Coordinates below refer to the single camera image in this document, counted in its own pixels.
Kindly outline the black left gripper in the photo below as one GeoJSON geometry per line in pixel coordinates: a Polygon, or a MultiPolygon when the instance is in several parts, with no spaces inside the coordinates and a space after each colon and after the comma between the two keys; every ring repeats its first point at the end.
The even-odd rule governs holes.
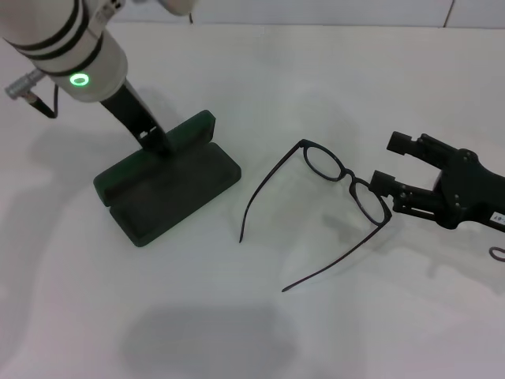
{"type": "Polygon", "coordinates": [[[161,155],[173,153],[166,132],[130,83],[124,83],[101,104],[136,138],[143,150],[161,155]]]}

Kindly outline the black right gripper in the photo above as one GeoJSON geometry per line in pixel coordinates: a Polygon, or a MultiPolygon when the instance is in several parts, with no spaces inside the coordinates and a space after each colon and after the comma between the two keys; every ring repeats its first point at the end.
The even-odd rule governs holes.
{"type": "Polygon", "coordinates": [[[431,220],[449,230],[466,221],[504,229],[504,177],[486,169],[476,153],[458,150],[424,133],[414,141],[397,131],[387,150],[411,155],[441,170],[432,190],[375,171],[370,189],[381,197],[392,196],[395,212],[431,220]]]}

